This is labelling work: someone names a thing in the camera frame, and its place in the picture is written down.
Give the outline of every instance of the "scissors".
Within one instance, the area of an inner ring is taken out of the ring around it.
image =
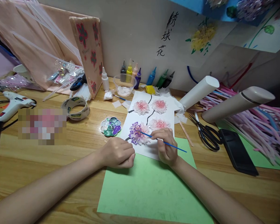
[[[195,117],[189,114],[192,120],[196,123],[198,127],[198,132],[201,140],[210,148],[212,151],[218,151],[220,149],[221,144],[223,144],[222,137],[215,129],[210,126],[203,126],[198,119],[197,113],[195,113]]]

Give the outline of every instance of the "hand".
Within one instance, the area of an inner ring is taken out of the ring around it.
[[[175,165],[178,158],[177,149],[164,143],[167,142],[177,147],[177,143],[173,137],[172,129],[170,128],[159,129],[153,131],[151,135],[152,135],[152,139],[160,138],[158,139],[158,148],[159,148],[159,157],[161,161],[165,164],[168,164],[169,166]]]
[[[134,165],[135,150],[133,145],[127,141],[112,137],[99,150],[103,166],[113,168],[131,168]]]

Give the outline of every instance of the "forearm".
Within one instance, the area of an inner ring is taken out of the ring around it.
[[[190,187],[219,223],[262,223],[252,212],[182,158],[178,158],[172,169]]]
[[[0,223],[34,223],[73,187],[102,167],[98,153],[68,164],[0,201]]]

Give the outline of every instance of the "black phone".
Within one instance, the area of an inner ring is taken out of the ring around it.
[[[219,133],[223,138],[223,144],[233,167],[241,173],[258,176],[257,169],[255,168],[238,133],[226,129],[220,129]]]

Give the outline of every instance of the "green cardboard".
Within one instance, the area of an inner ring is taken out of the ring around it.
[[[242,140],[242,143],[244,144],[254,166],[280,170],[280,160],[278,158],[276,159],[277,164],[273,165],[262,153],[258,151],[254,151],[253,149],[255,149],[255,147],[251,145],[251,143],[248,142],[244,137],[242,137],[238,130],[235,130],[233,127],[231,127],[229,124],[227,124],[224,121],[218,121],[216,122],[216,125],[219,129],[223,128],[223,129],[237,132],[239,134],[240,139]]]
[[[187,139],[175,138],[178,154],[196,168]],[[98,212],[192,224],[212,216],[186,184],[161,161],[136,154],[130,169],[106,170]]]

